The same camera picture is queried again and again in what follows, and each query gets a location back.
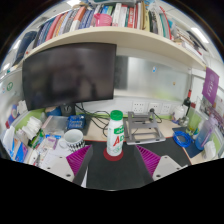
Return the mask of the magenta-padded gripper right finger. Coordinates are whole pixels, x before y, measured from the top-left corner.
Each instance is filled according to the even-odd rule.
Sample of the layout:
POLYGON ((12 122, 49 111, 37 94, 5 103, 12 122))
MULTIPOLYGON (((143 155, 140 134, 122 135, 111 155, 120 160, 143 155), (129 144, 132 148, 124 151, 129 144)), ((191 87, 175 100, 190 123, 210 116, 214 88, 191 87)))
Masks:
POLYGON ((143 172, 143 179, 146 184, 157 181, 182 169, 168 155, 159 156, 139 145, 135 146, 135 157, 140 170, 143 172))

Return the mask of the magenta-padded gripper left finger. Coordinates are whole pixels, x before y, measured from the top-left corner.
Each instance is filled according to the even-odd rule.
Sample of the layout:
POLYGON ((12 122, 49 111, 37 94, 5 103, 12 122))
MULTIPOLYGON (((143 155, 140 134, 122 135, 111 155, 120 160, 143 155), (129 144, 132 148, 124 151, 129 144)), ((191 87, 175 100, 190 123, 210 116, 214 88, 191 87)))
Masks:
POLYGON ((43 169, 78 186, 87 185, 88 164, 93 156, 93 147, 87 145, 65 156, 48 153, 43 169))

